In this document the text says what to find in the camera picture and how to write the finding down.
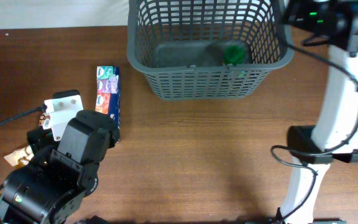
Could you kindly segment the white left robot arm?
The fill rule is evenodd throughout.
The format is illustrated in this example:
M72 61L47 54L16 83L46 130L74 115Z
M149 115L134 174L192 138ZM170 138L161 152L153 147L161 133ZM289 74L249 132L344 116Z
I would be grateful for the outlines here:
M0 223L65 223L96 190L99 165L119 136L115 120L91 110L77 112L59 141L29 131L34 156L0 185Z

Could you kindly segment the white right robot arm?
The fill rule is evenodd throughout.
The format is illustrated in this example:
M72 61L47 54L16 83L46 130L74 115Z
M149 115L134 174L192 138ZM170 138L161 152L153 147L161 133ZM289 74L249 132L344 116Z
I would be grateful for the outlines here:
M358 162L358 1L290 1L281 22L310 36L297 48L327 45L323 105L314 126L291 126L285 150L292 168L277 223L312 223L325 173L335 160Z

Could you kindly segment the green capped jar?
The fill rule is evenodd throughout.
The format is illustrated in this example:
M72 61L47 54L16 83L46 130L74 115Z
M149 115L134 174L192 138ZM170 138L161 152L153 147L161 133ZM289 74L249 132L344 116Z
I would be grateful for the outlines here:
M223 63L225 65L237 65L244 62L246 58L245 50L237 45L229 46L223 53Z

